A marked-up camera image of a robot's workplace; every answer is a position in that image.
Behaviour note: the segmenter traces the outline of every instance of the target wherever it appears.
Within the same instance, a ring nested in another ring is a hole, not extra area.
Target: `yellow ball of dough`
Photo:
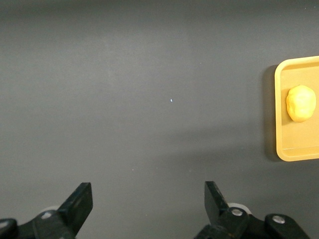
[[[295,122],[304,122],[314,114],[316,95],[309,87],[299,85],[289,90],[286,103],[291,119]]]

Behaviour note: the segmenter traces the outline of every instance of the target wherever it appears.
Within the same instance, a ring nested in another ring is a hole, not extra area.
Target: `tray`
[[[316,94],[313,116],[303,123],[294,122],[287,112],[289,89],[305,85]],[[283,61],[275,71],[276,147],[284,161],[319,158],[319,56]]]

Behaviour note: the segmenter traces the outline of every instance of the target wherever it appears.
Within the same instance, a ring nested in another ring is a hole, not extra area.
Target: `screw head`
[[[49,217],[52,216],[52,213],[50,212],[45,212],[43,213],[43,215],[41,216],[41,219],[45,220],[45,219],[48,219]]]
[[[0,223],[0,229],[5,228],[8,225],[9,225],[8,221],[4,221],[4,222]]]
[[[278,216],[278,215],[273,216],[273,220],[274,220],[274,222],[279,223],[279,224],[284,224],[286,222],[283,217]]]
[[[243,215],[243,212],[237,208],[234,208],[233,210],[231,210],[231,213],[237,217],[240,217],[241,215]]]

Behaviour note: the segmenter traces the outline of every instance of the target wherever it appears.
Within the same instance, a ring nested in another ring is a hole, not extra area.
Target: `gray table surface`
[[[319,161],[274,148],[274,70],[318,23],[317,0],[1,1],[0,217],[91,182],[79,239],[191,239],[214,180],[319,238]]]

